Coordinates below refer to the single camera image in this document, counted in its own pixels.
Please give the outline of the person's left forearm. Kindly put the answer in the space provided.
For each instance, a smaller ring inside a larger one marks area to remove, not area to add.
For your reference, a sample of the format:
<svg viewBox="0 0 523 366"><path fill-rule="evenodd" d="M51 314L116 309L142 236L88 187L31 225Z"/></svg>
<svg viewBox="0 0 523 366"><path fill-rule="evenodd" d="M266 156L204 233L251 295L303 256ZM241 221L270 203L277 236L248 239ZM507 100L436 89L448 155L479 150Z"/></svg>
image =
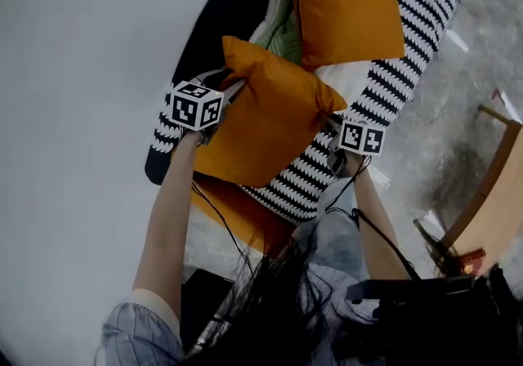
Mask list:
<svg viewBox="0 0 523 366"><path fill-rule="evenodd" d="M181 280L189 225L191 185L201 135L181 138L150 213L134 289L163 298L175 315L181 310Z"/></svg>

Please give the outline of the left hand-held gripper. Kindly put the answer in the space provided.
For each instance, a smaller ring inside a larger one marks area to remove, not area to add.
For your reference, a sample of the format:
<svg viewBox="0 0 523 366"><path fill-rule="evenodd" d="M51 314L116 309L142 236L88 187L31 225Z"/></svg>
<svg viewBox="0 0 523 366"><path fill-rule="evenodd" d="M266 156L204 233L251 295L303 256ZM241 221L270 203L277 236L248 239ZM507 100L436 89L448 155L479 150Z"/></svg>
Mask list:
<svg viewBox="0 0 523 366"><path fill-rule="evenodd" d="M190 81L173 83L168 105L168 120L187 132L198 132L201 145L208 145L225 120L226 108L242 91L246 81L240 79L224 91L221 83L228 76L226 68L209 70Z"/></svg>

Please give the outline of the person's grey trousers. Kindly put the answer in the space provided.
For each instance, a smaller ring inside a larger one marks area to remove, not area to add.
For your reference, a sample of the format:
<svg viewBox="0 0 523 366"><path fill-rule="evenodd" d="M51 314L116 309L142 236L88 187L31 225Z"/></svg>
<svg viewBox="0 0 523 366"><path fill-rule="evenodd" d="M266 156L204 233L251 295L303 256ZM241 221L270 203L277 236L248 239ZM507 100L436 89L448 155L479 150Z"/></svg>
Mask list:
<svg viewBox="0 0 523 366"><path fill-rule="evenodd" d="M293 237L300 248L313 237L311 261L340 270L354 279L366 279L362 240L357 224L349 217L356 206L354 186L347 178L336 180L320 195L315 218L301 223Z"/></svg>

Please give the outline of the white pillow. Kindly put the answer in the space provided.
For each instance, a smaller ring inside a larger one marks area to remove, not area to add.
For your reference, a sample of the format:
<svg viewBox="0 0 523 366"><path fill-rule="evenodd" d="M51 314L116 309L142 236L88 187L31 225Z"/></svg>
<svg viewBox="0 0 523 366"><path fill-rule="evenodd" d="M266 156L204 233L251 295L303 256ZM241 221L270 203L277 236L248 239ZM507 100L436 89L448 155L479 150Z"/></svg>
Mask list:
<svg viewBox="0 0 523 366"><path fill-rule="evenodd" d="M345 100L346 109L349 109L367 86L371 64L364 60L324 65L316 69L315 74Z"/></svg>

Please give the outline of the person's striped blue shirt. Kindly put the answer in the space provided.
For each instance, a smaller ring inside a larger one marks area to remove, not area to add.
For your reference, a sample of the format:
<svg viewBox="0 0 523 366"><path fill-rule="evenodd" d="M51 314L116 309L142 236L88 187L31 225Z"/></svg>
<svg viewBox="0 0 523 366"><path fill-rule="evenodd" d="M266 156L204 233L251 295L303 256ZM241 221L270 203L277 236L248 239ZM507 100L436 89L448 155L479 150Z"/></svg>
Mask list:
<svg viewBox="0 0 523 366"><path fill-rule="evenodd" d="M296 366L360 366L359 361L335 360L333 344L342 332L346 319L367 314L369 305L361 308L346 299L346 290L358 283L347 272L325 265L312 264L308 278L326 298L322 310L324 329L320 342ZM192 366L207 351L189 354L181 344L179 320L167 302L158 294L139 288L110 311L101 327L99 366ZM285 360L282 366L294 366Z"/></svg>

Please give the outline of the oval wooden coffee table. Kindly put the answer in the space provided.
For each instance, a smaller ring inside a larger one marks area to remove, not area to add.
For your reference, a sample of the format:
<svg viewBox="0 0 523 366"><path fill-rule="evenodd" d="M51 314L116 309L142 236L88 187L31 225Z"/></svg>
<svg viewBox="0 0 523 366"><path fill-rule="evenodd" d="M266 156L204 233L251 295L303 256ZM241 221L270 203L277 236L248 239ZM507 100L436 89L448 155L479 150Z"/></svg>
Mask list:
<svg viewBox="0 0 523 366"><path fill-rule="evenodd" d="M492 268L523 230L523 123L483 105L478 110L505 125L503 138L479 188L440 240L457 258L485 250L481 266L463 267L458 258L463 272L475 276Z"/></svg>

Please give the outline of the black chest-mounted screen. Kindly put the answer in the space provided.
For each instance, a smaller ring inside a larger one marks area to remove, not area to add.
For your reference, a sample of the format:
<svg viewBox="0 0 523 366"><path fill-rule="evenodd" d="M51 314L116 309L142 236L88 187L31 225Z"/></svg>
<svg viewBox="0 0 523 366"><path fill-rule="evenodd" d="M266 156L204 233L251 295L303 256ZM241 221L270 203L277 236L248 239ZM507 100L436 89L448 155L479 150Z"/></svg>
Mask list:
<svg viewBox="0 0 523 366"><path fill-rule="evenodd" d="M444 297L472 290L475 281L475 277L471 275L420 280L368 279L349 286L346 289L346 299L348 301L415 301Z"/></svg>

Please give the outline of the orange sofa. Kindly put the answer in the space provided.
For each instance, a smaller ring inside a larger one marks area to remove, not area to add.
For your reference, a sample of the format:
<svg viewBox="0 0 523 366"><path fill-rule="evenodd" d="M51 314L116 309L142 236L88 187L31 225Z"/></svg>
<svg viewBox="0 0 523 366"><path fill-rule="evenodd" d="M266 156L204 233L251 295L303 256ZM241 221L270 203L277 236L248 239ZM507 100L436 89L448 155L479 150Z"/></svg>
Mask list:
<svg viewBox="0 0 523 366"><path fill-rule="evenodd" d="M342 116L375 126L389 127L436 54L460 0L398 0L406 55L375 60L367 86ZM222 64L221 37L232 33L251 38L263 21L269 0L208 0L197 19L173 82L198 75ZM307 148L280 174L261 188L234 185L201 175L201 192L194 204L216 221L226 221L242 240L258 249L282 242L290 230L315 217L321 193L333 183L327 165L331 136L319 132Z"/></svg>

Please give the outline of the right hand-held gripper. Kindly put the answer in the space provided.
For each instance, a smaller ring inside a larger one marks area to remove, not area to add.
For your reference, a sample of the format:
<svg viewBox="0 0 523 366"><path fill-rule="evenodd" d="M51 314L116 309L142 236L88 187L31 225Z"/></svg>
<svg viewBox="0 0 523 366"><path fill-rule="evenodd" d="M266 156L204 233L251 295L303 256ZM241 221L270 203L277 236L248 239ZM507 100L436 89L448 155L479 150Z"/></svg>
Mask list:
<svg viewBox="0 0 523 366"><path fill-rule="evenodd" d="M345 152L362 156L382 154L384 128L351 122L338 114L332 114L326 118L325 131L332 137L328 144L327 164L334 175L342 173L346 163Z"/></svg>

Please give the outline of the black chest rig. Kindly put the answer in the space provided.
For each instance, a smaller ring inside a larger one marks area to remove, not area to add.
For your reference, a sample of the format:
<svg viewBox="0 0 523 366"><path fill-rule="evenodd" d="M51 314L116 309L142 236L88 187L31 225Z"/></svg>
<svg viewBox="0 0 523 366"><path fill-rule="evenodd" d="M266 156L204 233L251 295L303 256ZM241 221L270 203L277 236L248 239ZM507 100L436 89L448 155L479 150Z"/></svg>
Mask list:
<svg viewBox="0 0 523 366"><path fill-rule="evenodd" d="M377 302L346 319L337 355L382 366L523 366L523 298L495 266L474 287L444 297Z"/></svg>

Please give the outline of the black glass cabinet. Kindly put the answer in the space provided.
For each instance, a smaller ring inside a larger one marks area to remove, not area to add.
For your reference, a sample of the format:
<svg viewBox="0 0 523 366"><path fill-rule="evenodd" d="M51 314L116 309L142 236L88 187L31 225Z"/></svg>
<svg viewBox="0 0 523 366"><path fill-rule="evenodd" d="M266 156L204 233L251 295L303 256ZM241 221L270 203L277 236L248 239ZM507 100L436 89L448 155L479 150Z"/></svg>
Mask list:
<svg viewBox="0 0 523 366"><path fill-rule="evenodd" d="M181 285L181 342L192 349L205 328L214 320L235 282L203 269L197 269Z"/></svg>

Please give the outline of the red book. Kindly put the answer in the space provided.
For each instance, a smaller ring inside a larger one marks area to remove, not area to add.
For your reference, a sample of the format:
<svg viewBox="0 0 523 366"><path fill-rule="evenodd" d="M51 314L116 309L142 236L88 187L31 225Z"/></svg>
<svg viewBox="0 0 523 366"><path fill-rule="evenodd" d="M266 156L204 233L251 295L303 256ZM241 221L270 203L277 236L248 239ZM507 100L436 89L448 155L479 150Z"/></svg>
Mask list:
<svg viewBox="0 0 523 366"><path fill-rule="evenodd" d="M463 267L465 266L481 266L485 259L486 252L483 248L478 248L477 250L464 253L458 258Z"/></svg>

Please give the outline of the green knitted cloth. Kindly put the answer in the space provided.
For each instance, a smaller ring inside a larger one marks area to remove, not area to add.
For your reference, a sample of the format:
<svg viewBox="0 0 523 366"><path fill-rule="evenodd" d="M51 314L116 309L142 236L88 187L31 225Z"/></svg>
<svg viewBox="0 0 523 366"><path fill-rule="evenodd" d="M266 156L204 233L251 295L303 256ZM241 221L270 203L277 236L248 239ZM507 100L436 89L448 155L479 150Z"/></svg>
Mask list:
<svg viewBox="0 0 523 366"><path fill-rule="evenodd" d="M265 18L249 42L300 65L302 41L293 10L293 0L269 0Z"/></svg>

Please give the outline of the person's right forearm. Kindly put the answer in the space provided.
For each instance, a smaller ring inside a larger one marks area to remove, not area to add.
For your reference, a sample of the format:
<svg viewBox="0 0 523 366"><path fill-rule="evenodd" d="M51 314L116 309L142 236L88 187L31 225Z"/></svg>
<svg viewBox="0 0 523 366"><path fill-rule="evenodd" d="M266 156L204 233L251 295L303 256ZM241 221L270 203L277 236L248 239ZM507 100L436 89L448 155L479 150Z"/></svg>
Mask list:
<svg viewBox="0 0 523 366"><path fill-rule="evenodd" d="M364 259L371 279L410 279L408 271L392 246L378 233L383 233L395 246L396 233L378 196L371 176L364 168L363 158L345 152L346 169L353 181L357 208L376 226L374 229L360 218L360 234Z"/></svg>

